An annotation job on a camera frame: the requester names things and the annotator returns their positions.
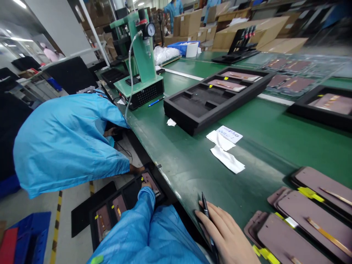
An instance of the blue storage bin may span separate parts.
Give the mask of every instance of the blue storage bin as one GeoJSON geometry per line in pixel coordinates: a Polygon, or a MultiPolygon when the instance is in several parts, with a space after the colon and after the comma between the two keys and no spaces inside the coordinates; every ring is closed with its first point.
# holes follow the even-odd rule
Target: blue storage bin
{"type": "Polygon", "coordinates": [[[43,264],[51,212],[32,213],[10,228],[18,227],[15,264],[43,264]]]}
{"type": "Polygon", "coordinates": [[[198,47],[199,47],[200,41],[180,41],[180,42],[176,42],[174,44],[168,45],[168,48],[177,48],[181,52],[182,56],[186,56],[187,45],[180,45],[180,44],[182,44],[182,43],[195,43],[195,42],[198,42],[198,47]]]}

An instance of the hand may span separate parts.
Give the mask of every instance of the hand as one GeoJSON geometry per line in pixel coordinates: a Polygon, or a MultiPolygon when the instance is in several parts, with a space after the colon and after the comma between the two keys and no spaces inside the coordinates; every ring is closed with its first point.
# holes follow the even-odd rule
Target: hand
{"type": "Polygon", "coordinates": [[[146,183],[146,182],[143,182],[142,183],[142,187],[141,187],[141,189],[143,188],[143,187],[150,187],[151,189],[153,189],[153,186],[151,185],[151,183],[146,183]]]}
{"type": "Polygon", "coordinates": [[[207,202],[207,205],[212,221],[200,211],[196,210],[195,214],[213,238],[219,252],[220,262],[223,264],[260,264],[249,241],[232,216],[210,202],[207,202]]]}
{"type": "Polygon", "coordinates": [[[104,137],[108,137],[108,136],[115,136],[117,135],[117,128],[110,128],[108,131],[104,132],[104,137]]]}

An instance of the worker in blue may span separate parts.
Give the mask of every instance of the worker in blue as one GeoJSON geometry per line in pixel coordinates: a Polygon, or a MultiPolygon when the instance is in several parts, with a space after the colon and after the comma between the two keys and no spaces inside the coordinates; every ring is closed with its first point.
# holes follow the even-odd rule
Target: worker in blue
{"type": "Polygon", "coordinates": [[[206,11],[205,11],[205,17],[204,17],[204,26],[206,26],[206,22],[208,20],[208,15],[209,15],[209,8],[213,7],[213,6],[217,6],[221,4],[221,0],[208,0],[207,4],[206,4],[206,11]]]}
{"type": "Polygon", "coordinates": [[[29,198],[84,182],[144,170],[113,147],[107,121],[129,128],[101,91],[51,99],[23,123],[13,155],[20,185],[29,198]]]}
{"type": "MultiPolygon", "coordinates": [[[[142,183],[135,207],[122,213],[87,264],[212,263],[209,253],[187,232],[175,208],[159,206],[154,210],[154,205],[152,185],[142,183]]],[[[195,214],[206,237],[213,238],[220,263],[260,264],[235,220],[212,203],[207,205],[212,221],[200,211],[195,214]]]]}
{"type": "Polygon", "coordinates": [[[183,14],[183,5],[181,0],[171,0],[170,3],[163,9],[161,9],[165,14],[170,14],[171,21],[171,34],[173,34],[173,19],[174,17],[183,14]]]}

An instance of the blue cleanroom suit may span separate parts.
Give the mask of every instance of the blue cleanroom suit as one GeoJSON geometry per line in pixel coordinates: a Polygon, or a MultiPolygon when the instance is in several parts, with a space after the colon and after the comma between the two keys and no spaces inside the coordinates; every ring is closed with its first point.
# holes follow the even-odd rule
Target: blue cleanroom suit
{"type": "Polygon", "coordinates": [[[119,109],[98,94],[40,105],[20,128],[14,163],[29,198],[129,172],[129,160],[103,136],[106,122],[129,128],[119,109]]]}
{"type": "Polygon", "coordinates": [[[175,208],[160,206],[154,212],[155,194],[143,187],[132,210],[100,243],[87,264],[97,256],[102,263],[209,263],[191,238],[175,208]]]}
{"type": "Polygon", "coordinates": [[[166,7],[164,7],[164,13],[170,14],[171,34],[173,34],[173,18],[183,13],[183,5],[181,3],[181,0],[175,0],[175,1],[176,1],[176,6],[174,5],[173,2],[170,2],[166,7]]]}
{"type": "Polygon", "coordinates": [[[208,2],[206,4],[206,12],[205,12],[205,17],[204,17],[204,21],[203,21],[204,24],[206,24],[206,22],[208,20],[209,8],[211,8],[213,6],[217,6],[219,4],[221,4],[221,0],[208,0],[208,2]]]}

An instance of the worker in pink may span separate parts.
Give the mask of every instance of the worker in pink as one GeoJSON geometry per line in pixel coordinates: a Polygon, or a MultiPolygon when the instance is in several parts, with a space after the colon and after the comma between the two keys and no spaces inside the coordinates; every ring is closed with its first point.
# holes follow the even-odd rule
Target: worker in pink
{"type": "Polygon", "coordinates": [[[53,52],[52,50],[48,49],[44,43],[40,43],[40,45],[44,48],[44,54],[48,57],[48,59],[51,62],[55,62],[59,60],[59,56],[56,55],[56,53],[53,52]]]}

